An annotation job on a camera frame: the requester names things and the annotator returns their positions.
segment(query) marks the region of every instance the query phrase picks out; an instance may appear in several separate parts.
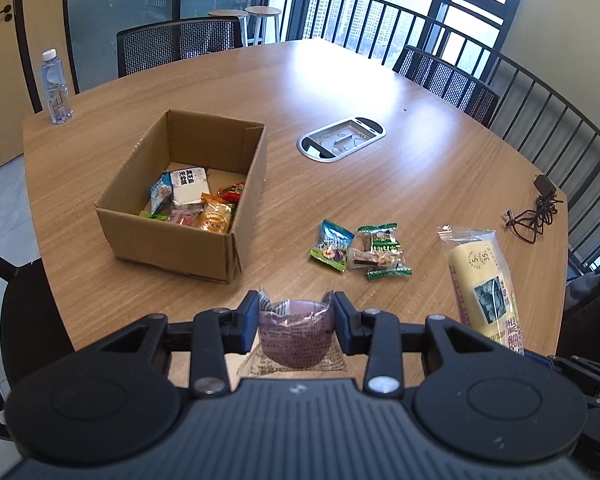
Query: door handle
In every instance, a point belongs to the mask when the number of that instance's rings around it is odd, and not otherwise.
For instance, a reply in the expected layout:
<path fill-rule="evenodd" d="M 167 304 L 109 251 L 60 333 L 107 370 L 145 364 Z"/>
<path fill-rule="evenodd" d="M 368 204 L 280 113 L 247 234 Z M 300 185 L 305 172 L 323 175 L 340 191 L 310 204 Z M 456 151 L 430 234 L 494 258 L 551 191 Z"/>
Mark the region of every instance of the door handle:
<path fill-rule="evenodd" d="M 4 6 L 4 9 L 0 11 L 0 15 L 1 15 L 2 13 L 5 13 L 5 14 L 6 14 L 6 15 L 9 17 L 9 19 L 7 19 L 7 16 L 5 16 L 5 17 L 4 17 L 4 21 L 5 21 L 5 22 L 8 22 L 8 21 L 11 19 L 11 16 L 8 14 L 8 12 L 9 12 L 10 10 L 11 10 L 11 6 L 10 6 L 10 5 L 5 5 L 5 6 Z"/>

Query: floor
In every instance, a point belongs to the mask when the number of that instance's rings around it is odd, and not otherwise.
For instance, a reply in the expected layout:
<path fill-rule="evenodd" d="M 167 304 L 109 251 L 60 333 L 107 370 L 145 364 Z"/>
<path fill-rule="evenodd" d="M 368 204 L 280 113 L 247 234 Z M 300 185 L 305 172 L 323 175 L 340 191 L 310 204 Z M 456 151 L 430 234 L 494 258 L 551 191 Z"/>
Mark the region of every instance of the floor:
<path fill-rule="evenodd" d="M 0 168 L 0 256 L 16 266 L 40 257 L 31 220 L 22 156 Z M 5 288 L 6 282 L 0 279 L 0 307 Z M 5 398 L 10 392 L 1 358 L 0 392 Z M 0 477 L 19 457 L 12 442 L 0 440 Z"/>

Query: bar stool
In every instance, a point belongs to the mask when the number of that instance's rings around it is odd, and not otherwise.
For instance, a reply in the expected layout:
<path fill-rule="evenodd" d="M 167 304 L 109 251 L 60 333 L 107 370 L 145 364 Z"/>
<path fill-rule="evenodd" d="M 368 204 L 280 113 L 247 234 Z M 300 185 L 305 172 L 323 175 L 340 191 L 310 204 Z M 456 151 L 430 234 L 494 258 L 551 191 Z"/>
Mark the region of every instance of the bar stool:
<path fill-rule="evenodd" d="M 253 44 L 258 44 L 258 41 L 261 41 L 262 44 L 265 42 L 265 36 L 267 35 L 267 18 L 269 16 L 273 16 L 276 25 L 276 43 L 280 42 L 280 14 L 282 11 L 277 9 L 276 7 L 267 7 L 267 6 L 253 6 L 247 7 L 246 10 L 251 16 L 256 17 L 256 29 L 253 37 Z M 260 24 L 263 22 L 262 27 L 262 37 L 259 37 L 260 34 Z"/>
<path fill-rule="evenodd" d="M 249 45 L 247 40 L 247 19 L 249 18 L 248 12 L 240 9 L 217 9 L 210 10 L 208 14 L 210 16 L 235 16 L 238 18 L 242 28 L 242 46 Z"/>

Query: yellow packaged bread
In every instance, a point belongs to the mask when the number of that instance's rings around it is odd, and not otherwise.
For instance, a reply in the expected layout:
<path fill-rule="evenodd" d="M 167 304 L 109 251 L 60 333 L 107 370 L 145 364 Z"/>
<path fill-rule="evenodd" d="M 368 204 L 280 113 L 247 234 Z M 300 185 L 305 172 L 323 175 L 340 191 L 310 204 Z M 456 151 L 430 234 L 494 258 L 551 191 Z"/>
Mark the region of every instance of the yellow packaged bread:
<path fill-rule="evenodd" d="M 447 252 L 461 322 L 514 352 L 524 353 L 509 267 L 495 231 L 446 226 L 438 233 Z"/>

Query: black cable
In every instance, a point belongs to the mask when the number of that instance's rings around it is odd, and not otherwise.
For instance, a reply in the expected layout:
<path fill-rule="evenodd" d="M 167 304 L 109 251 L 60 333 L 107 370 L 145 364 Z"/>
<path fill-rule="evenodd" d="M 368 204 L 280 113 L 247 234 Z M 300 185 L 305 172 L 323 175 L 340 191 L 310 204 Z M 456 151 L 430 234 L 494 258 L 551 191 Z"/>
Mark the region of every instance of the black cable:
<path fill-rule="evenodd" d="M 551 225 L 554 222 L 554 215 L 558 213 L 558 209 L 555 205 L 561 204 L 562 202 L 562 200 L 556 199 L 555 193 L 551 193 L 547 197 L 540 195 L 536 198 L 535 209 L 527 209 L 517 216 L 513 215 L 511 209 L 507 211 L 509 220 L 507 221 L 506 227 L 511 227 L 514 234 L 522 241 L 525 241 L 528 244 L 535 244 L 538 235 L 544 234 L 544 226 Z M 520 234 L 516 226 L 522 226 L 533 231 L 533 237 L 527 238 Z"/>

